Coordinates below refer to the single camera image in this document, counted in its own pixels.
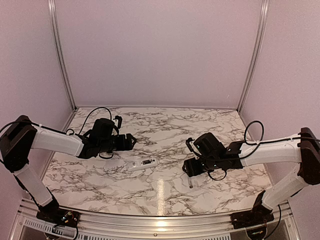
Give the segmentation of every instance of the black cable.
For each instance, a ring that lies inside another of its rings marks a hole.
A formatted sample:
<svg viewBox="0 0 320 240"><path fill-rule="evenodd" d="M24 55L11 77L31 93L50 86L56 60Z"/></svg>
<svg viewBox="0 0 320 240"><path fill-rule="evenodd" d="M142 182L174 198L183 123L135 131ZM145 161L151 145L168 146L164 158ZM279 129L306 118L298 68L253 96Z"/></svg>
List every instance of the black cable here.
<svg viewBox="0 0 320 240"><path fill-rule="evenodd" d="M248 126L246 126L245 130L244 130L244 136L243 136L243 140L245 142L245 144L247 145L250 145L250 146L253 146L253 145L257 145L256 143L248 143L247 142L247 132L248 132L248 129L249 127L252 125L252 124L255 124L255 123L258 123L261 125L261 129L262 129L262 133L261 133L261 137L260 137L260 141L262 141L264 139L264 135L265 135L265 127L264 125L262 124L262 122L258 121L258 120L255 120L255 121L252 121L248 124Z"/></svg>
<svg viewBox="0 0 320 240"><path fill-rule="evenodd" d="M75 130L73 130L72 128L68 128L65 133L68 134L68 131L72 131L69 136L74 135L75 134Z"/></svg>
<svg viewBox="0 0 320 240"><path fill-rule="evenodd" d="M108 157L105 157L105 156L101 156L100 153L99 153L99 157L102 158L102 159L112 159L114 156L114 153L112 153L111 156L108 156Z"/></svg>
<svg viewBox="0 0 320 240"><path fill-rule="evenodd" d="M224 176L223 176L221 179L215 179L215 178L213 178L213 177L210 175L210 173L212 173L212 171L208 171L209 177L210 177L212 180L215 180L215 181L221 181L221 180L225 179L226 176L227 176L227 171L224 171Z"/></svg>
<svg viewBox="0 0 320 240"><path fill-rule="evenodd" d="M4 125L1 129L0 129L0 133L8 126L12 125L12 124L20 124L20 123L26 123L26 124L31 124L31 125L35 125L39 127L38 123L32 122L32 121L11 121L9 123L7 123L6 125Z"/></svg>
<svg viewBox="0 0 320 240"><path fill-rule="evenodd" d="M73 240L76 240L77 237L78 237L78 235L79 235L79 229L78 229L78 227L76 226L75 229L76 229L76 234L75 234L75 237L74 237Z"/></svg>
<svg viewBox="0 0 320 240"><path fill-rule="evenodd" d="M320 142L320 139L307 137L307 136L297 136L297 137L293 137L292 139L313 140L313 141Z"/></svg>
<svg viewBox="0 0 320 240"><path fill-rule="evenodd" d="M268 239L268 238L277 230L277 228L278 228L279 225L280 225L280 222L281 222L281 207L280 207L280 205L278 205L278 208L279 208L279 214L280 214L280 216L279 216L279 221L278 221L278 223L276 224L275 228L270 232L270 234L268 234L268 236L264 237L264 240Z"/></svg>
<svg viewBox="0 0 320 240"><path fill-rule="evenodd" d="M105 107L105 106L97 107L97 108L93 109L93 110L88 114L88 116L86 116L86 119L84 120L84 123L83 123L83 125L82 125L82 127L81 127L81 130L79 131L79 133L78 133L78 134L80 134L80 133L82 132L82 130L84 129L85 124L86 124L86 122L87 122L87 120L88 120L89 116L90 116L94 111L96 111L96 110L98 110L98 109L105 109L105 110L107 110L107 111L109 112L109 114L110 114L110 120L112 120L112 114L111 114L111 111L110 111L107 107Z"/></svg>
<svg viewBox="0 0 320 240"><path fill-rule="evenodd" d="M47 129L47 130L56 132L56 133L58 133L58 134L67 135L64 131L59 131L59 130L56 130L56 129L53 129L53 128L50 128L50 127L47 127L47 126L41 126L40 128Z"/></svg>

